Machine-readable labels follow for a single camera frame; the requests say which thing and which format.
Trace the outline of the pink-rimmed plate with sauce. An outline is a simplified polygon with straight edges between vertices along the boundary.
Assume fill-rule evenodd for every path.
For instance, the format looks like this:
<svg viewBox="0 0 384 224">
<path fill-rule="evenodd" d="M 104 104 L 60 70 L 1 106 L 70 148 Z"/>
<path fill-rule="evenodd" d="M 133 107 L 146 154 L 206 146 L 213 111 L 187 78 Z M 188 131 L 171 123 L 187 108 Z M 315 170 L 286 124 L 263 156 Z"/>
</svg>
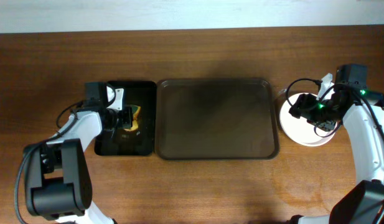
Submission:
<svg viewBox="0 0 384 224">
<path fill-rule="evenodd" d="M 317 147 L 328 143 L 333 137 L 331 132 L 325 132 L 319 128 L 314 132 L 314 126 L 307 122 L 306 118 L 294 118 L 289 109 L 291 106 L 285 101 L 279 109 L 279 123 L 283 132 L 294 142 L 308 147 Z"/>
</svg>

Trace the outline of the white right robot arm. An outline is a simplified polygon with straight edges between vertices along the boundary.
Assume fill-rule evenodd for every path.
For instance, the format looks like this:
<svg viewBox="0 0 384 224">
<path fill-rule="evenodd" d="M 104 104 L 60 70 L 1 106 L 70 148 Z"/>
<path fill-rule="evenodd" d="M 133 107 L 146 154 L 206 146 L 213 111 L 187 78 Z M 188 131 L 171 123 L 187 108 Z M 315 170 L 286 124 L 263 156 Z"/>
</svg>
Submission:
<svg viewBox="0 0 384 224">
<path fill-rule="evenodd" d="M 369 103 L 367 92 L 351 95 L 342 123 L 352 146 L 357 185 L 328 215 L 295 215 L 289 223 L 384 223 L 384 110 Z"/>
</svg>

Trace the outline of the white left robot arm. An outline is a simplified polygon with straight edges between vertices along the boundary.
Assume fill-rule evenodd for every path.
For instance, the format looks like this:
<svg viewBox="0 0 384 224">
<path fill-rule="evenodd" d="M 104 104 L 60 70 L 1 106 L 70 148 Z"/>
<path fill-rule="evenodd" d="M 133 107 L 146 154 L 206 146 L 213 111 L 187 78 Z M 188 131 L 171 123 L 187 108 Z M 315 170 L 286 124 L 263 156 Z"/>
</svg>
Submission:
<svg viewBox="0 0 384 224">
<path fill-rule="evenodd" d="M 51 138 L 24 148 L 14 187 L 14 207 L 21 223 L 19 184 L 24 179 L 27 211 L 57 223 L 115 223 L 93 202 L 93 188 L 84 152 L 104 129 L 128 128 L 133 122 L 131 107 L 67 108 L 68 122 Z"/>
</svg>

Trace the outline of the green and yellow sponge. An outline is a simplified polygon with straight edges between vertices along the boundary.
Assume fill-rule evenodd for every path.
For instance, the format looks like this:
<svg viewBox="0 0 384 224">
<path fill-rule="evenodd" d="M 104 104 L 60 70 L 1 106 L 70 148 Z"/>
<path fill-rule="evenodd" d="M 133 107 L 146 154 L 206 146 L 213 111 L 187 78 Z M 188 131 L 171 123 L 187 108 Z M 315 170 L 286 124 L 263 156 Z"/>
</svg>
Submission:
<svg viewBox="0 0 384 224">
<path fill-rule="evenodd" d="M 141 112 L 141 107 L 137 105 L 130 105 L 129 107 L 131 108 L 133 114 L 132 126 L 130 128 L 124 128 L 124 130 L 127 132 L 133 132 L 139 128 L 138 116 Z"/>
</svg>

